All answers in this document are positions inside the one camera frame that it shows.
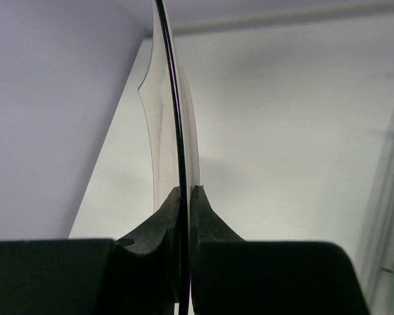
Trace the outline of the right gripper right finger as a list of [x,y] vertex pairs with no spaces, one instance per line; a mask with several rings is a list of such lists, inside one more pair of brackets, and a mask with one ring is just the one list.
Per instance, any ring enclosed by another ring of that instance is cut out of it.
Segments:
[[192,189],[190,199],[190,297],[194,314],[200,312],[199,246],[202,242],[244,242],[212,209],[203,186]]

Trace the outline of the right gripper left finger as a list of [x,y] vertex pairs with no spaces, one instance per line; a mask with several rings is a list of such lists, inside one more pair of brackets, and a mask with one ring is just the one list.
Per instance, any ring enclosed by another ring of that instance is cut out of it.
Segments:
[[128,254],[127,297],[134,314],[173,314],[179,302],[181,192],[174,187],[160,208],[117,243]]

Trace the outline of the white square plate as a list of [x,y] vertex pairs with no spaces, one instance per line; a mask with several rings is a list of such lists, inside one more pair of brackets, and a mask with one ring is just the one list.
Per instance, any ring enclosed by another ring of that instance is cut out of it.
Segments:
[[152,2],[152,50],[139,86],[152,157],[154,208],[179,191],[178,313],[190,310],[190,198],[199,183],[198,148],[190,89],[178,65],[174,38],[163,1]]

